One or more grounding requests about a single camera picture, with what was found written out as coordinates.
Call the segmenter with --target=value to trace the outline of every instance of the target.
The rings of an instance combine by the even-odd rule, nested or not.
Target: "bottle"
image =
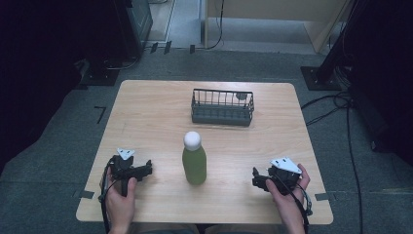
[[[197,132],[188,132],[183,143],[182,164],[186,179],[191,184],[201,184],[207,179],[207,155]]]

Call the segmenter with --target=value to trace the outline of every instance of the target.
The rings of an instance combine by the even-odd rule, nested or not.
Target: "cable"
[[[363,233],[363,212],[362,212],[361,186],[360,186],[360,182],[359,182],[359,179],[358,179],[358,173],[357,173],[357,168],[356,168],[356,163],[355,163],[355,157],[354,157],[354,153],[353,153],[352,135],[351,135],[351,131],[350,131],[350,108],[353,106],[353,100],[350,98],[350,95],[347,92],[341,92],[341,93],[337,94],[336,96],[324,96],[324,97],[320,97],[320,98],[316,98],[314,100],[311,100],[311,101],[307,102],[306,104],[304,104],[301,107],[301,109],[304,109],[304,108],[308,107],[309,105],[314,104],[314,103],[318,102],[319,100],[326,99],[326,98],[334,98],[334,104],[335,104],[336,108],[334,108],[333,110],[331,110],[327,114],[321,115],[320,117],[316,118],[316,119],[318,119],[317,121],[319,121],[322,118],[328,116],[329,114],[337,111],[338,109],[346,108],[346,110],[347,110],[346,111],[347,140],[348,140],[348,145],[349,145],[350,158],[351,158],[352,166],[353,166],[353,172],[355,174],[356,185],[357,185],[359,231],[360,231],[360,234],[362,234]],[[343,104],[343,105],[340,105],[337,102],[338,99],[343,99],[343,100],[346,101],[346,103]]]
[[[335,106],[336,106],[334,109],[330,110],[330,111],[327,112],[326,114],[320,115],[319,117],[310,120],[309,122],[306,123],[306,126],[310,126],[310,125],[312,125],[312,124],[315,124],[316,122],[322,120],[323,118],[329,116],[330,114],[336,112],[336,111],[339,110],[339,109],[347,108],[347,106],[349,105],[349,101],[350,101],[349,99],[346,98],[346,95],[347,95],[347,94],[348,94],[347,92],[341,92],[341,93],[338,93],[337,95],[334,95],[334,96],[319,97],[319,98],[317,98],[317,99],[313,99],[313,100],[307,102],[306,104],[302,105],[302,106],[301,106],[301,109],[303,110],[304,108],[308,107],[309,105],[312,105],[312,104],[314,104],[314,103],[316,103],[316,102],[318,102],[318,101],[320,101],[320,100],[322,100],[322,99],[333,98],[334,104],[335,104]],[[339,104],[339,103],[337,102],[338,99],[344,100],[345,103],[344,103],[344,104]]]
[[[349,105],[347,107],[347,139],[349,142],[350,157],[352,159],[353,172],[355,173],[356,184],[357,184],[359,229],[360,229],[360,234],[362,234],[363,233],[363,219],[362,219],[361,189],[360,189],[360,182],[358,180],[355,157],[353,155],[352,136],[350,132],[350,106]]]
[[[106,164],[106,167],[104,168],[103,176],[102,176],[102,185],[100,188],[100,196],[98,197],[98,200],[100,202],[100,207],[102,210],[102,216],[103,216],[103,224],[106,233],[109,233],[110,231],[110,226],[109,226],[109,219],[107,218],[107,212],[106,212],[106,194],[107,191],[118,181],[115,180],[108,188],[107,186],[107,170],[109,169],[109,165],[113,162],[112,159],[109,160],[109,162]]]
[[[208,47],[208,48],[205,48],[205,50],[210,50],[210,49],[215,48],[215,47],[219,44],[219,42],[221,41],[221,39],[222,39],[222,18],[223,18],[223,15],[224,15],[224,2],[225,2],[225,0],[222,0],[222,3],[221,3],[221,16],[220,16],[220,18],[219,18],[219,25],[218,25],[218,28],[219,28],[219,38],[218,38],[218,41],[215,43],[215,45],[213,45],[213,46],[211,46],[211,47]]]
[[[307,212],[304,210],[303,204],[301,204],[300,200],[298,200],[298,198],[294,195],[294,193],[291,191],[291,189],[289,189],[289,187],[282,181],[282,179],[280,179],[280,177],[278,175],[274,175],[281,183],[282,185],[285,187],[285,189],[288,191],[289,195],[291,195],[291,197],[294,199],[295,204],[298,207],[298,210],[300,210],[301,215],[303,216],[303,220],[304,220],[304,232],[306,234],[309,233],[309,220],[307,218]]]

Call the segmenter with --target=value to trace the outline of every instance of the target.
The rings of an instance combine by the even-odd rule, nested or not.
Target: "gray carpet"
[[[319,66],[323,56],[172,49],[145,52],[134,67],[122,70],[114,87],[74,90],[42,137],[6,166],[0,179],[0,232],[104,233],[102,223],[76,219],[79,198],[89,176],[110,110],[127,79],[288,82],[301,104],[337,92],[310,92],[300,66]],[[99,117],[106,107],[102,119]],[[331,99],[303,111],[309,121],[334,108]],[[370,136],[355,109],[351,136],[361,187],[364,233],[411,233],[413,169],[391,153],[370,150]],[[308,128],[330,198],[334,221],[311,225],[310,233],[359,233],[357,183],[347,141],[346,111]]]

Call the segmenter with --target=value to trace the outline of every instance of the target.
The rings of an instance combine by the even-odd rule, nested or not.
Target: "wire basket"
[[[253,93],[194,89],[191,106],[193,123],[249,126]]]

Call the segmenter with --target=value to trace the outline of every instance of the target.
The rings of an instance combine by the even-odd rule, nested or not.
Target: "human hand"
[[[128,232],[134,216],[134,191],[136,188],[136,178],[132,177],[128,181],[128,196],[122,196],[116,189],[115,185],[111,186],[115,181],[110,174],[110,168],[107,171],[107,178],[109,178],[105,203],[106,211],[111,221],[111,234]]]
[[[297,183],[305,190],[310,183],[310,177],[307,174],[306,169],[298,164],[298,168],[303,172],[301,178],[298,179]],[[289,234],[301,234],[304,232],[303,226],[303,216],[294,201],[294,198],[290,195],[282,195],[276,185],[270,180],[265,181],[268,190],[273,196],[273,201],[279,210],[280,217],[282,218],[282,223],[286,226]],[[292,193],[301,202],[304,201],[304,195],[301,188],[295,188]]]

